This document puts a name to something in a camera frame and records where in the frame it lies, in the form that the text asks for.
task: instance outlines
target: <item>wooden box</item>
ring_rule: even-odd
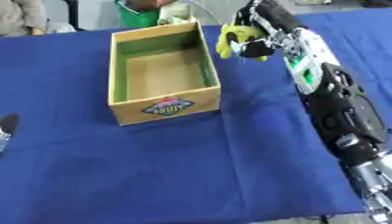
[[[216,110],[220,98],[199,23],[112,34],[108,105],[120,125]]]

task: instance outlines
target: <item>box label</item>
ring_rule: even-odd
[[[169,97],[157,101],[154,105],[142,110],[142,112],[161,116],[173,116],[179,111],[191,107],[193,104],[194,102],[192,101]]]

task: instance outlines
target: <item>wire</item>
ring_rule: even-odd
[[[215,23],[217,23],[218,25],[221,25],[221,21],[219,21],[219,19],[210,10],[206,9],[203,5],[201,5],[201,3],[198,3],[194,0],[186,0],[186,1],[199,6],[202,10],[204,10],[215,21]]]

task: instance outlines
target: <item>yellow toy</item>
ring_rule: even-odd
[[[223,59],[229,59],[233,55],[233,50],[228,43],[228,34],[236,39],[238,43],[248,42],[250,40],[259,39],[265,36],[260,29],[244,25],[224,24],[221,28],[218,44],[216,45],[216,52]],[[258,60],[266,60],[267,57],[262,56]]]

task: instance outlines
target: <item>green container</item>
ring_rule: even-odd
[[[122,0],[115,0],[115,5],[122,16],[122,21],[129,28],[145,28],[158,24],[159,10],[136,12],[125,7]]]

